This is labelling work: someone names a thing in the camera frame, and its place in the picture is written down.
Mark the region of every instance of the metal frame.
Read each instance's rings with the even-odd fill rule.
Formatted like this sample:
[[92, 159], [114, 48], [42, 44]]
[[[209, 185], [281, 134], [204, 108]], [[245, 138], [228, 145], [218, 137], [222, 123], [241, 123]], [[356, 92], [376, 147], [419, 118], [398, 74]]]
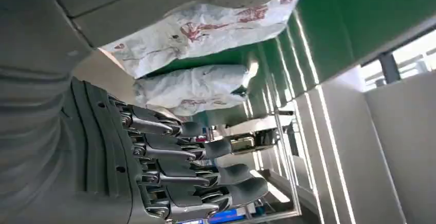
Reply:
[[[266, 84], [268, 85], [268, 87], [271, 90], [277, 92], [275, 84], [274, 84], [274, 80], [273, 80], [272, 75], [270, 73], [269, 67], [266, 63], [265, 51], [264, 51], [261, 44], [258, 44], [258, 49], [259, 49], [260, 56], [261, 56], [261, 58], [259, 59], [259, 64], [265, 70]], [[277, 98], [276, 96], [274, 96], [272, 98], [272, 104], [274, 106], [273, 115], [274, 115], [277, 127], [280, 128], [280, 129], [277, 129], [279, 131], [279, 138], [280, 138], [279, 142], [281, 143], [282, 148], [285, 148], [285, 142], [283, 139], [283, 129], [281, 128], [282, 125], [280, 123], [279, 108], [277, 106], [276, 98]], [[301, 205], [300, 205], [300, 201], [298, 199], [298, 193], [297, 193], [297, 182], [296, 182], [297, 176], [295, 175], [295, 164], [293, 161], [293, 157], [292, 157], [292, 155], [289, 155], [286, 150], [284, 151], [284, 153], [286, 156], [285, 156], [285, 161], [283, 163], [287, 164], [287, 168], [289, 170], [289, 172], [288, 172], [289, 173], [289, 186], [290, 186], [290, 192], [291, 192], [291, 197], [292, 197], [292, 201], [294, 204], [294, 208], [292, 210], [285, 211], [285, 212], [274, 213], [274, 214], [269, 214], [269, 215], [265, 215], [265, 216], [254, 217], [254, 218], [249, 218], [249, 219], [244, 219], [244, 220], [232, 221], [229, 223], [231, 223], [231, 224], [260, 223], [260, 222], [267, 222], [267, 221], [272, 221], [272, 220], [277, 220], [277, 219], [290, 218], [290, 217], [294, 217], [294, 216], [300, 216], [302, 214], [301, 213]]]

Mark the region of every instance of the plastic bag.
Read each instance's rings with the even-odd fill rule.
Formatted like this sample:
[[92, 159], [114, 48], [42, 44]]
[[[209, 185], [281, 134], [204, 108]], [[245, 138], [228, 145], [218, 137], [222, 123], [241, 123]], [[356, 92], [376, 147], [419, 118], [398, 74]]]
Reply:
[[200, 57], [274, 38], [286, 27], [296, 3], [272, 0], [248, 9], [197, 4], [102, 49], [137, 79], [174, 59]]
[[168, 108], [178, 116], [233, 107], [242, 104], [246, 95], [232, 94], [249, 78], [242, 65], [209, 65], [177, 70], [160, 76], [136, 80], [136, 101], [141, 106]]

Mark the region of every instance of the window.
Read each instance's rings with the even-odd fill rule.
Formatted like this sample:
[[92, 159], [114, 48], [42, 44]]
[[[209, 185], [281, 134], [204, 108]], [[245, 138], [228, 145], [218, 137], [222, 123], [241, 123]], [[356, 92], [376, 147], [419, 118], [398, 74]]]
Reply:
[[[392, 77], [387, 78], [389, 76], [386, 75], [386, 72], [394, 73], [393, 79], [396, 81], [435, 70], [436, 30], [398, 48], [392, 52], [390, 57], [390, 59], [382, 57], [382, 63], [379, 59], [376, 59], [362, 65], [360, 72], [362, 78], [365, 80], [366, 91], [386, 85], [386, 79], [389, 80], [388, 82], [393, 82]], [[386, 64], [384, 60], [390, 60], [391, 64]]]

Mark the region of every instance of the led light strip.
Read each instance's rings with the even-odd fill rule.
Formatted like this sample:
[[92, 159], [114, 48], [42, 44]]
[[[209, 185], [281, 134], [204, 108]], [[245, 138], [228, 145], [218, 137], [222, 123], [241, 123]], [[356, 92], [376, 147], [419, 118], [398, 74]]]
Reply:
[[325, 122], [327, 124], [327, 131], [329, 132], [330, 141], [332, 142], [333, 154], [335, 156], [336, 165], [338, 166], [339, 178], [342, 184], [343, 194], [345, 196], [345, 202], [347, 203], [347, 208], [348, 208], [348, 213], [350, 215], [351, 223], [356, 224], [353, 207], [351, 206], [350, 194], [348, 192], [347, 183], [345, 182], [345, 176], [343, 175], [342, 164], [340, 162], [339, 152], [336, 146], [336, 139], [333, 134], [332, 123], [330, 121], [329, 112], [327, 110], [327, 105], [325, 103], [324, 92], [322, 91], [322, 87], [320, 85], [317, 85], [315, 88], [318, 90], [319, 97], [321, 99], [322, 111], [324, 113]]
[[295, 50], [294, 40], [292, 39], [292, 36], [290, 35], [289, 26], [286, 27], [286, 35], [287, 35], [287, 38], [289, 39], [289, 46], [292, 50], [292, 55], [294, 56], [298, 72], [300, 73], [300, 79], [301, 79], [301, 84], [303, 85], [303, 90], [307, 91], [306, 81], [304, 79], [303, 71], [301, 70], [300, 60], [298, 59], [297, 51]]
[[312, 70], [315, 84], [319, 84], [318, 74], [316, 73], [315, 64], [313, 62], [312, 53], [309, 48], [309, 43], [307, 42], [306, 34], [304, 33], [303, 26], [301, 25], [300, 16], [297, 9], [294, 11], [295, 20], [297, 21], [298, 29], [300, 30], [301, 39], [303, 40], [304, 51], [306, 52], [307, 59], [309, 60], [309, 66]]
[[319, 134], [318, 134], [318, 128], [316, 125], [315, 116], [314, 116], [313, 109], [312, 109], [311, 99], [310, 99], [308, 93], [304, 93], [304, 95], [306, 96], [307, 105], [309, 107], [309, 114], [311, 115], [312, 126], [313, 126], [314, 132], [315, 132], [315, 139], [316, 139], [316, 143], [318, 145], [319, 155], [321, 157], [322, 169], [324, 170], [325, 179], [327, 182], [327, 189], [329, 191], [330, 199], [332, 201], [333, 213], [335, 215], [335, 219], [336, 219], [337, 224], [340, 224], [338, 210], [336, 207], [336, 201], [335, 201], [335, 197], [333, 196], [332, 184], [330, 182], [329, 173], [327, 171], [327, 164], [325, 163], [324, 152], [322, 151], [321, 140], [320, 140]]
[[277, 160], [277, 167], [279, 168], [279, 175], [282, 176], [282, 166], [280, 164], [280, 159], [279, 159], [279, 152], [277, 151], [277, 146], [274, 146], [274, 155], [276, 157]]
[[266, 112], [269, 113], [269, 106], [268, 106], [268, 102], [266, 101], [266, 95], [264, 90], [262, 90], [262, 98], [263, 98], [263, 103], [265, 104]]
[[253, 155], [253, 161], [255, 162], [255, 169], [260, 170], [260, 166], [258, 162], [258, 154], [256, 153], [256, 151], [253, 151], [251, 154]]
[[248, 104], [248, 111], [250, 111], [250, 115], [251, 117], [253, 117], [253, 108], [251, 107], [250, 99], [247, 99], [247, 104]]
[[261, 155], [260, 151], [255, 151], [255, 152], [257, 152], [257, 154], [258, 154], [260, 170], [263, 170], [263, 160], [262, 160], [262, 155]]
[[[298, 121], [301, 121], [301, 117], [300, 117], [300, 112], [299, 112], [299, 109], [298, 109], [297, 101], [294, 99], [293, 103], [294, 103], [294, 107], [295, 107], [295, 115], [296, 115]], [[322, 213], [321, 201], [319, 200], [318, 187], [316, 186], [315, 176], [314, 176], [313, 169], [312, 169], [311, 158], [310, 158], [310, 156], [308, 154], [306, 136], [304, 134], [303, 125], [301, 125], [299, 123], [299, 126], [300, 126], [299, 128], [300, 128], [300, 133], [301, 133], [301, 139], [303, 140], [304, 153], [305, 153], [305, 156], [306, 156], [306, 159], [307, 159], [306, 167], [309, 170], [308, 171], [309, 172], [309, 177], [311, 179], [309, 181], [309, 184], [310, 184], [310, 186], [311, 186], [311, 188], [313, 190], [313, 193], [315, 195], [316, 205], [318, 206], [319, 219], [321, 220], [321, 224], [324, 224], [324, 214]]]
[[277, 42], [277, 48], [279, 49], [280, 60], [282, 61], [283, 69], [285, 71], [285, 75], [287, 79], [287, 87], [290, 90], [290, 96], [289, 96], [289, 92], [286, 91], [285, 91], [285, 96], [286, 96], [286, 100], [290, 101], [293, 98], [295, 98], [294, 87], [292, 86], [292, 80], [290, 79], [290, 74], [287, 69], [287, 65], [285, 63], [285, 58], [283, 56], [282, 44], [280, 43], [280, 40], [277, 37], [276, 37], [276, 42]]
[[[259, 174], [256, 170], [251, 170], [250, 174], [253, 175], [256, 178], [263, 178], [265, 179], [261, 174]], [[279, 191], [279, 189], [277, 189], [273, 184], [269, 183], [268, 181], [267, 185], [268, 185], [268, 191], [271, 192], [271, 194], [280, 202], [289, 202], [290, 199], [283, 194], [281, 191]]]

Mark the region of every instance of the green wall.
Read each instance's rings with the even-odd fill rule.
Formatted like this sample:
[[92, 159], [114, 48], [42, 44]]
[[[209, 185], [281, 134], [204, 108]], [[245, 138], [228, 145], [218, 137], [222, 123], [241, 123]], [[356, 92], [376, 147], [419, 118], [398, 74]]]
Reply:
[[[249, 97], [253, 117], [261, 117], [267, 112], [262, 91], [266, 90], [268, 69], [278, 90], [272, 93], [273, 98], [278, 96], [283, 106], [290, 99], [286, 94], [289, 86], [298, 96], [304, 93], [302, 79], [307, 89], [316, 85], [309, 58], [312, 58], [319, 82], [323, 82], [434, 15], [436, 0], [300, 0], [289, 19], [288, 29], [277, 39], [206, 57], [174, 61], [156, 74], [206, 64], [247, 64], [248, 52], [254, 52], [263, 60], [258, 75], [250, 83]], [[212, 125], [236, 124], [247, 116], [240, 105], [207, 111], [196, 118]]]

